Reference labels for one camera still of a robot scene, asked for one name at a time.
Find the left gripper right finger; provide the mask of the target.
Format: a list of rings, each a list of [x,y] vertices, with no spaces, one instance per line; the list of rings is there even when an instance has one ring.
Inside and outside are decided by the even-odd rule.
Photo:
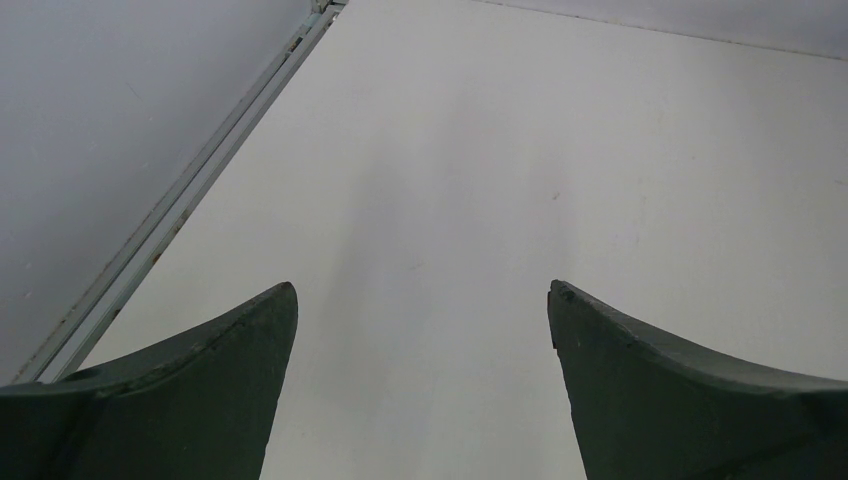
[[[570,283],[547,296],[590,479],[843,479],[847,385],[751,363]]]

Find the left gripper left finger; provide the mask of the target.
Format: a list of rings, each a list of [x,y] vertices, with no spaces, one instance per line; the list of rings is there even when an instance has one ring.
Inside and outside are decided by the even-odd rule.
[[[1,391],[5,479],[256,479],[298,324],[283,282],[146,348]]]

